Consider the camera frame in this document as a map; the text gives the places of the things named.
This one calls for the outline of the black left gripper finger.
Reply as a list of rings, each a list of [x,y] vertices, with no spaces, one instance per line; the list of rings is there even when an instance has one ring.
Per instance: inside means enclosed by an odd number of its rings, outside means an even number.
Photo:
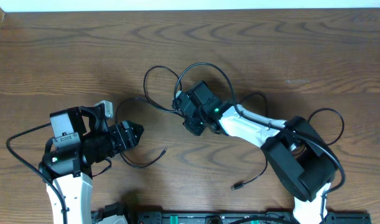
[[[127,149],[132,149],[139,144],[142,132],[132,133],[128,132],[127,134]]]
[[[141,137],[144,132],[144,127],[142,125],[132,121],[127,121],[127,125],[135,137]]]

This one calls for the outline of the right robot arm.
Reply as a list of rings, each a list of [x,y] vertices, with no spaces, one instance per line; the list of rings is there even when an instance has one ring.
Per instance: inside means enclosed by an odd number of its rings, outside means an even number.
[[[294,219],[298,223],[325,222],[326,196],[339,163],[306,119],[296,116],[286,121],[255,114],[240,104],[221,101],[204,81],[188,91],[178,91],[173,106],[183,113],[183,125],[196,136],[209,129],[260,148],[294,196]]]

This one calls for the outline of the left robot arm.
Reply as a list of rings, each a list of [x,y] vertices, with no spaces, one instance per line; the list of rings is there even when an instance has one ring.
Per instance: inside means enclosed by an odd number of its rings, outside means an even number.
[[[39,169],[47,187],[54,223],[91,223],[91,166],[139,144],[144,128],[131,121],[109,126],[111,103],[78,106],[50,114],[54,137]]]

